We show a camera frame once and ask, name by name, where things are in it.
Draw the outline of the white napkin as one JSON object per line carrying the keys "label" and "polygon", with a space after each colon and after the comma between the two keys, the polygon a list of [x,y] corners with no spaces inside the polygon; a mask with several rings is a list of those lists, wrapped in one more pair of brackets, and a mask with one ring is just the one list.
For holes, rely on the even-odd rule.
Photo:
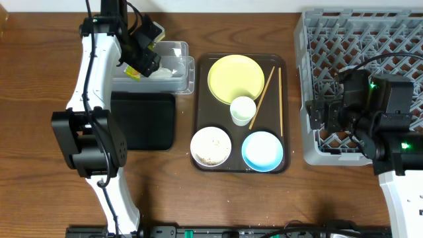
{"label": "white napkin", "polygon": [[166,79],[171,78],[173,76],[173,72],[165,67],[160,67],[157,71],[154,71],[149,78],[150,79]]}

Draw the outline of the light blue bowl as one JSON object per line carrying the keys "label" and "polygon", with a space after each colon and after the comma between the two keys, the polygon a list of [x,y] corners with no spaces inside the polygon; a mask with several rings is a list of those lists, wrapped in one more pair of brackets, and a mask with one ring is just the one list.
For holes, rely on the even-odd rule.
{"label": "light blue bowl", "polygon": [[241,147],[241,155],[247,166],[261,173],[276,169],[284,161],[281,141],[270,132],[254,132],[247,136]]}

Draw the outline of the white cup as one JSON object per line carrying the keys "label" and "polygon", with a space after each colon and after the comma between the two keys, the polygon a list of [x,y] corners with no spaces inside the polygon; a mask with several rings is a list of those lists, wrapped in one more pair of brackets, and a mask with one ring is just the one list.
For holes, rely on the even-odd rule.
{"label": "white cup", "polygon": [[230,105],[232,121],[237,126],[246,126],[256,112],[256,104],[249,97],[237,97]]}

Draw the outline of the yellow plate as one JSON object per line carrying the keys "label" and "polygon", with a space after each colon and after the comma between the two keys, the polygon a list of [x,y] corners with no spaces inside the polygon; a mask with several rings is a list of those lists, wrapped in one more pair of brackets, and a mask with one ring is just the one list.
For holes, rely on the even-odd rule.
{"label": "yellow plate", "polygon": [[224,104],[231,104],[237,97],[255,100],[261,95],[264,84],[262,68],[247,56],[224,56],[208,72],[209,90]]}

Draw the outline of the white bowl with food scraps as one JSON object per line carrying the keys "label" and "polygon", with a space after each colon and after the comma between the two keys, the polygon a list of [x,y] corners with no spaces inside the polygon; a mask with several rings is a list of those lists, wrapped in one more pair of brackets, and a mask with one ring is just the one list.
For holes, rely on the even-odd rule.
{"label": "white bowl with food scraps", "polygon": [[191,156],[197,164],[205,167],[217,167],[228,160],[232,149],[228,134],[217,127],[205,127],[198,130],[190,142]]}

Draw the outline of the green orange snack wrapper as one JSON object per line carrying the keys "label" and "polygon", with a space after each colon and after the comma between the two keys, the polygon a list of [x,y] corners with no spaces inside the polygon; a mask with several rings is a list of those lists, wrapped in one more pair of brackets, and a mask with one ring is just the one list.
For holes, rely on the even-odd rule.
{"label": "green orange snack wrapper", "polygon": [[124,73],[133,80],[139,81],[141,79],[141,73],[132,68],[130,65],[126,66]]}

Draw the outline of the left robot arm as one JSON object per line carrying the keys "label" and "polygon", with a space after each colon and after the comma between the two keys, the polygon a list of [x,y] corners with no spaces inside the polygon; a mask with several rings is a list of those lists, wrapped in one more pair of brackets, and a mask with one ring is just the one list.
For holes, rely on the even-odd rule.
{"label": "left robot arm", "polygon": [[102,1],[100,13],[84,19],[75,90],[66,109],[52,114],[52,130],[67,166],[93,188],[108,222],[103,231],[75,229],[74,235],[146,236],[124,176],[128,145],[111,113],[112,85],[116,68],[124,63],[145,77],[159,69],[161,57],[153,46],[165,30],[138,10],[130,26],[132,6],[126,0]]}

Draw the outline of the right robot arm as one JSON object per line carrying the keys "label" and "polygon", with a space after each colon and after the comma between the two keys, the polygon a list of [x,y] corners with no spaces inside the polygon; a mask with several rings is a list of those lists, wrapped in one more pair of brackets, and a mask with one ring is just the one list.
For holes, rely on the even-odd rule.
{"label": "right robot arm", "polygon": [[336,80],[338,99],[305,103],[311,129],[347,131],[373,163],[393,237],[422,236],[422,133],[410,130],[414,85],[400,75],[349,69]]}

